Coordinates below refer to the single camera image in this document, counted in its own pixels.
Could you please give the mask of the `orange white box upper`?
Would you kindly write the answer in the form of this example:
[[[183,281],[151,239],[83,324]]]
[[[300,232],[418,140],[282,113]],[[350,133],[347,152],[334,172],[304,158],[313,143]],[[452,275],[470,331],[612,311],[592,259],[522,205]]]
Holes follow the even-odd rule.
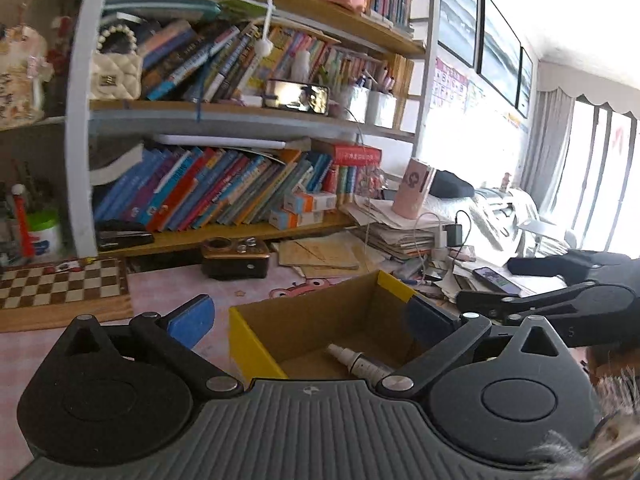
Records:
[[[319,193],[290,193],[283,200],[283,209],[292,214],[308,214],[308,212],[330,211],[337,205],[335,194]]]

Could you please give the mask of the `orange white box lower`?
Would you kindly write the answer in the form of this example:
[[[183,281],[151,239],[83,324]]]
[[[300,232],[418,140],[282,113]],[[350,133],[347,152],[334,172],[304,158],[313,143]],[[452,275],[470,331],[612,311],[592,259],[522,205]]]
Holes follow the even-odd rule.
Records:
[[[303,228],[304,226],[316,226],[323,222],[323,211],[304,212],[294,214],[285,209],[273,210],[270,212],[269,224],[278,230],[288,230]]]

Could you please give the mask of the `orange white box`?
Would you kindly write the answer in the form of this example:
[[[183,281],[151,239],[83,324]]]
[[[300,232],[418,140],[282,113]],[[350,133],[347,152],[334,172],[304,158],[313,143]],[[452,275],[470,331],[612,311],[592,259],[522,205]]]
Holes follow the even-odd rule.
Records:
[[[283,200],[283,209],[292,214],[308,214],[308,212],[330,211],[337,205],[335,194],[319,193],[290,193]]]
[[[323,222],[323,211],[304,212],[294,214],[285,209],[273,210],[270,212],[269,224],[278,230],[288,230],[303,228],[304,226],[316,226]]]

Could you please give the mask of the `white quilted handbag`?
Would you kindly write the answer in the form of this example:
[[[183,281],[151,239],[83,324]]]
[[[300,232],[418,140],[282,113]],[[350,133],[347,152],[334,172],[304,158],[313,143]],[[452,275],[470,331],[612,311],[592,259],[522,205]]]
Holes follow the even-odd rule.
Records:
[[[127,40],[128,51],[105,52],[107,41],[118,36]],[[134,101],[140,98],[143,58],[138,55],[137,46],[137,37],[127,25],[112,25],[100,31],[90,64],[91,101]]]

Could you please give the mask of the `yellow cardboard box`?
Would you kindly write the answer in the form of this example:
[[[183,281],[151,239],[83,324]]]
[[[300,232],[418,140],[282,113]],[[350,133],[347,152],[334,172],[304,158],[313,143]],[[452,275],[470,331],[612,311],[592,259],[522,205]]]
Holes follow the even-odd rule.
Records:
[[[398,368],[426,350],[408,332],[408,285],[378,271],[323,285],[279,289],[229,311],[229,353],[244,382],[254,378],[347,379],[329,344]]]

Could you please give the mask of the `wooden chess board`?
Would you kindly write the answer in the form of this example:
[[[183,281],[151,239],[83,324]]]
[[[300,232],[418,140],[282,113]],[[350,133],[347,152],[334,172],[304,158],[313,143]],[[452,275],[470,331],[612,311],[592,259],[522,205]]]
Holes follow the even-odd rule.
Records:
[[[3,333],[65,327],[81,315],[101,322],[134,315],[124,260],[66,260],[1,271]]]

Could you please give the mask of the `stack of papers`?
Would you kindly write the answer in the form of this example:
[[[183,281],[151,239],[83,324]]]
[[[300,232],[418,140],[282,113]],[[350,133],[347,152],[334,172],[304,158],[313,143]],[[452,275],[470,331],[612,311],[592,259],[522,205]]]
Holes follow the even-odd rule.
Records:
[[[392,205],[390,200],[357,196],[340,211],[352,217],[367,245],[400,263],[394,271],[396,278],[422,292],[442,296],[435,288],[451,266],[476,260],[471,240],[478,232],[471,214],[474,202],[430,195],[415,219],[396,214]]]

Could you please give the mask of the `row of books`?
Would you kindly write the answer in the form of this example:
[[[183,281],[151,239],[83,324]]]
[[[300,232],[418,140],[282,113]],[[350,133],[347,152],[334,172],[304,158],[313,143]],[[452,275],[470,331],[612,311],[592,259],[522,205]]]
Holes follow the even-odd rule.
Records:
[[[376,194],[379,148],[313,140],[299,150],[267,144],[207,141],[202,145],[134,144],[92,170],[93,220],[142,223],[148,232],[182,233],[209,226],[269,223],[286,194],[335,194],[334,210]]]

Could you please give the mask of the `white blue spray bottle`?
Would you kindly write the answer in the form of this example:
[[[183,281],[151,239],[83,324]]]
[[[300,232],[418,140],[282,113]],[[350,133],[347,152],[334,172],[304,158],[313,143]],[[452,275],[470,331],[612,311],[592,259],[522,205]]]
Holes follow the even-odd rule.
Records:
[[[382,379],[393,374],[394,370],[386,364],[369,358],[362,352],[356,352],[352,349],[338,346],[337,344],[329,344],[326,352],[333,356],[338,362],[347,368],[349,374],[376,385]]]

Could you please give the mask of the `pink pen holder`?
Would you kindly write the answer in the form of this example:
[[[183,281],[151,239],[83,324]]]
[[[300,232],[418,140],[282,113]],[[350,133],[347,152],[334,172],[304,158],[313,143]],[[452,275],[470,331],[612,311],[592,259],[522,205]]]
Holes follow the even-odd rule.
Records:
[[[393,200],[392,211],[406,219],[416,220],[435,174],[436,170],[425,162],[414,157],[410,159]]]

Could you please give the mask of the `smartphone on shelf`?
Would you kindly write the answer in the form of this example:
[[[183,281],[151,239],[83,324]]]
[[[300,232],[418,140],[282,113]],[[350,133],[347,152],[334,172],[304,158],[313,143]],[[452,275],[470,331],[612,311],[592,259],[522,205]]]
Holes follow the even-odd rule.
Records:
[[[330,89],[326,86],[283,79],[269,79],[262,92],[265,108],[319,116],[329,114],[329,100]]]

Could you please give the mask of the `black stapler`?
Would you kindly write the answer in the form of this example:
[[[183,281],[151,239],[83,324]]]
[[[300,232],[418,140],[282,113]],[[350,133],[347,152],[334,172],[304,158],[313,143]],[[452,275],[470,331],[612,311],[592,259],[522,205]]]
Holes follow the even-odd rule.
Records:
[[[96,246],[100,252],[110,252],[155,242],[154,235],[142,223],[126,220],[96,222]]]

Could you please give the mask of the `brown paper notebooks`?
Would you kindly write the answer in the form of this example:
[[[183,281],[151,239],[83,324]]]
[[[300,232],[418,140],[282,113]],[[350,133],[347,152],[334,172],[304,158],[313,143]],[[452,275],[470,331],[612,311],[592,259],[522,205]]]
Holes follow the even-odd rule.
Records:
[[[352,278],[375,271],[386,261],[382,252],[351,232],[296,238],[273,243],[279,266],[304,278]]]

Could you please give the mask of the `white green jar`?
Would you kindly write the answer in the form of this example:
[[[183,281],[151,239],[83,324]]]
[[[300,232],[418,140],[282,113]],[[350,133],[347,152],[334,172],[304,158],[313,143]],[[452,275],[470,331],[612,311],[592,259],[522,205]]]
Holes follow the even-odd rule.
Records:
[[[34,248],[35,262],[50,262],[61,257],[62,229],[58,212],[43,209],[27,215],[28,234]]]

